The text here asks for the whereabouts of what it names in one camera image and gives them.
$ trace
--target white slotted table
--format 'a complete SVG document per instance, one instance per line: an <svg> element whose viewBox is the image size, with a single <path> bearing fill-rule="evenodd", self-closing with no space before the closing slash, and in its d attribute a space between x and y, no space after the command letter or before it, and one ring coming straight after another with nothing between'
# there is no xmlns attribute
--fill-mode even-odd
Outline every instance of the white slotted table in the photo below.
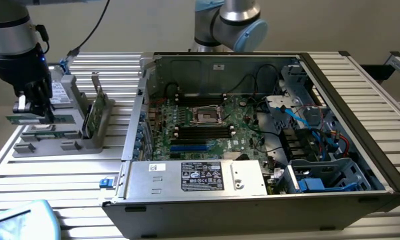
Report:
<svg viewBox="0 0 400 240"><path fill-rule="evenodd" d="M311 52L350 108L400 172L400 114L398 107L371 84L350 57L338 52ZM116 100L105 149L100 154L13 158L17 127L0 152L0 211L36 199L55 209L64 239L123 240L99 207L100 180L120 171L120 157L131 119L140 70L140 53L81 53L71 66L77 86L95 96L91 73L100 72L101 86ZM101 194L111 197L113 191ZM395 240L400 239L400 206L388 213L372 213L343 231L279 233L199 239L223 240Z"/></svg>

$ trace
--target power supply label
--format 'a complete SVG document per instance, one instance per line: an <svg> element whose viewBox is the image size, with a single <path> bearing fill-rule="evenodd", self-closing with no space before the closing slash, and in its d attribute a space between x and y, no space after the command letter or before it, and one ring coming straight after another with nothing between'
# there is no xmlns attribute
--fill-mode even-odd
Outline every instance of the power supply label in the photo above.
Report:
<svg viewBox="0 0 400 240"><path fill-rule="evenodd" d="M223 168L219 161L183 162L180 188L184 192L223 191Z"/></svg>

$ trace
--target gray wall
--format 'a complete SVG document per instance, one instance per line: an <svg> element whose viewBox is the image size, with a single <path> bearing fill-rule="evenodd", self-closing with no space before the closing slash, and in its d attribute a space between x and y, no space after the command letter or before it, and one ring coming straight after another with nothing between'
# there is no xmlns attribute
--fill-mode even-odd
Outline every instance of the gray wall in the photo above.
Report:
<svg viewBox="0 0 400 240"><path fill-rule="evenodd" d="M360 63L383 63L400 51L400 0L257 0L269 33L261 51L347 50ZM92 30L105 1L33 6L33 22L51 36L49 62L57 61ZM195 0L112 0L84 52L185 51L193 39ZM394 92L396 79L387 83ZM0 80L0 105L12 105Z"/></svg>

